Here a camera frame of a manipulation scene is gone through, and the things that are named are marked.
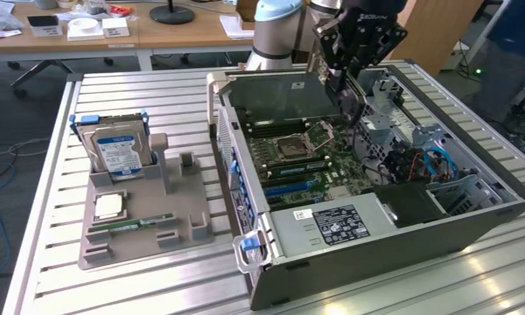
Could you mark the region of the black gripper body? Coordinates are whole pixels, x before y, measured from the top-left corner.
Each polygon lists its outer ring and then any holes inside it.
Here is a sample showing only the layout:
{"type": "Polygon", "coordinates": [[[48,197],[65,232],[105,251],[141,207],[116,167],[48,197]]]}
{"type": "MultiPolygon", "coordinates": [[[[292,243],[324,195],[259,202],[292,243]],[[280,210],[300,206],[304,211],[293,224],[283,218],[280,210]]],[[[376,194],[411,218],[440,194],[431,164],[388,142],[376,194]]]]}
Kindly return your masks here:
{"type": "Polygon", "coordinates": [[[405,0],[360,1],[344,0],[336,14],[337,25],[343,37],[353,37],[359,26],[368,21],[392,25],[399,13],[405,8],[405,0]]]}

